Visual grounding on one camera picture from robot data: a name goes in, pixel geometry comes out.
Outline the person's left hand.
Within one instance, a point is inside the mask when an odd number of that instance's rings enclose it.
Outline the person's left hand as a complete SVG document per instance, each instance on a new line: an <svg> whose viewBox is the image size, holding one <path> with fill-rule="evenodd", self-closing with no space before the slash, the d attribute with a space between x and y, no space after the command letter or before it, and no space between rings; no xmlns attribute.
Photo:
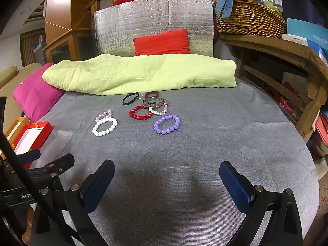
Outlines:
<svg viewBox="0 0 328 246"><path fill-rule="evenodd" d="M27 227L26 231L22 234L22 241L25 245L30 245L32 224L33 224L34 210L32 207L27 208Z"/></svg>

